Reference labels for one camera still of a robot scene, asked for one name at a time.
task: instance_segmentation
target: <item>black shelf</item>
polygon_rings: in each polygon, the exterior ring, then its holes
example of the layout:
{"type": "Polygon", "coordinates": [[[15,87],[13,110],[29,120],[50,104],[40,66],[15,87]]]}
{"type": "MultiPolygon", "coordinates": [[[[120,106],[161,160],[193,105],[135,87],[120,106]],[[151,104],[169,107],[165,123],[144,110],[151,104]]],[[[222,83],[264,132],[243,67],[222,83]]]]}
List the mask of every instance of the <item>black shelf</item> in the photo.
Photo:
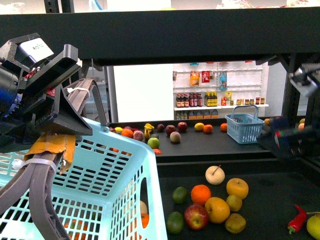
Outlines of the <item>black shelf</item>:
{"type": "Polygon", "coordinates": [[[0,22],[0,45],[37,32],[54,53],[71,44],[103,66],[320,53],[320,7],[15,14],[0,22]]]}

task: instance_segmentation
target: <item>light blue basket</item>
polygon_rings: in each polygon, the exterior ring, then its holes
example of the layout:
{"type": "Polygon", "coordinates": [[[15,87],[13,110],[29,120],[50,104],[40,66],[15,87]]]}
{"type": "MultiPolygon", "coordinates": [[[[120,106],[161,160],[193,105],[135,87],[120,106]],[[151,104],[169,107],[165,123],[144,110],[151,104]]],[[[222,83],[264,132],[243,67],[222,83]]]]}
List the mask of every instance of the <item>light blue basket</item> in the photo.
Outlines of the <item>light blue basket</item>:
{"type": "Polygon", "coordinates": [[[255,105],[236,106],[232,114],[225,116],[227,123],[227,134],[238,144],[255,144],[258,142],[258,136],[265,121],[258,118],[258,107],[255,105]],[[235,114],[237,108],[255,107],[255,113],[252,116],[247,113],[235,114]]]}
{"type": "MultiPolygon", "coordinates": [[[[145,143],[109,132],[85,119],[93,135],[77,143],[72,167],[56,174],[52,203],[72,240],[166,240],[156,157],[145,143]],[[141,183],[146,180],[149,224],[142,227],[141,183]]],[[[24,152],[0,156],[0,187],[17,171],[14,158],[24,152]]],[[[28,191],[0,216],[0,240],[42,240],[33,224],[28,191]]]]}

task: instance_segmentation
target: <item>red chili pepper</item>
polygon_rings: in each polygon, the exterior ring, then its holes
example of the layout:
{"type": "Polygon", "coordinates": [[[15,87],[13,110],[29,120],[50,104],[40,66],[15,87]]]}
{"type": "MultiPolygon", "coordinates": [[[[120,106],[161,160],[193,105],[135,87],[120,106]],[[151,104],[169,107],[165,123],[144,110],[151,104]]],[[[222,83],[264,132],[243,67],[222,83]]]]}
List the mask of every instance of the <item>red chili pepper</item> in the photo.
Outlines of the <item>red chili pepper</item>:
{"type": "Polygon", "coordinates": [[[307,220],[306,211],[298,205],[294,205],[294,207],[298,210],[298,215],[288,224],[289,234],[297,233],[307,220]]]}

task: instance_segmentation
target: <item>apple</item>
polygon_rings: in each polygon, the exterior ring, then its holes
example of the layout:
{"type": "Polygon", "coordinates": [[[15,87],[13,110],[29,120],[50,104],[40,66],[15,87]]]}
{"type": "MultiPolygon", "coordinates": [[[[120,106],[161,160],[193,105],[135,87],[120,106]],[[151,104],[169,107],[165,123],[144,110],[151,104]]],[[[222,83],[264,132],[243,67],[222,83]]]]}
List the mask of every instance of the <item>apple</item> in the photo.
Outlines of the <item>apple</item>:
{"type": "Polygon", "coordinates": [[[305,123],[300,123],[299,126],[298,126],[298,130],[302,130],[305,128],[305,123]]]}
{"type": "Polygon", "coordinates": [[[165,125],[159,124],[158,126],[156,126],[156,129],[159,133],[162,133],[165,130],[165,125]]]}
{"type": "Polygon", "coordinates": [[[225,180],[225,172],[219,166],[210,166],[205,171],[205,179],[212,185],[219,185],[225,180]]]}
{"type": "Polygon", "coordinates": [[[241,178],[231,178],[226,183],[226,191],[229,195],[237,195],[243,200],[249,193],[249,186],[246,181],[241,178]]]}
{"type": "Polygon", "coordinates": [[[172,132],[175,132],[175,131],[176,131],[176,127],[173,126],[173,125],[168,125],[168,126],[166,126],[166,128],[165,128],[165,132],[166,132],[166,135],[167,135],[168,137],[170,137],[170,134],[171,134],[172,132]]]}
{"type": "Polygon", "coordinates": [[[209,223],[207,210],[199,205],[192,204],[184,211],[184,220],[192,230],[201,230],[209,223]]]}
{"type": "Polygon", "coordinates": [[[185,131],[187,131],[188,125],[186,122],[182,121],[178,123],[178,130],[181,133],[184,133],[185,131]]]}

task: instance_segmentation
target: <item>store shelf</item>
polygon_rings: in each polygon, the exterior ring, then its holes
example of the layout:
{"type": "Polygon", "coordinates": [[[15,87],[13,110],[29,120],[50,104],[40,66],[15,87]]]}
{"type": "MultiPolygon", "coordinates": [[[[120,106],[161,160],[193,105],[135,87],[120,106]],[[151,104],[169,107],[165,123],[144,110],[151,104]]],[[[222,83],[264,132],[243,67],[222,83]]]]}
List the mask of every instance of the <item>store shelf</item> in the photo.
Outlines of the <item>store shelf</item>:
{"type": "MultiPolygon", "coordinates": [[[[258,108],[269,107],[269,104],[258,104],[255,105],[258,108]]],[[[175,107],[175,111],[191,111],[191,110],[210,110],[210,109],[234,109],[237,105],[228,105],[228,106],[195,106],[195,107],[175,107]]]]}

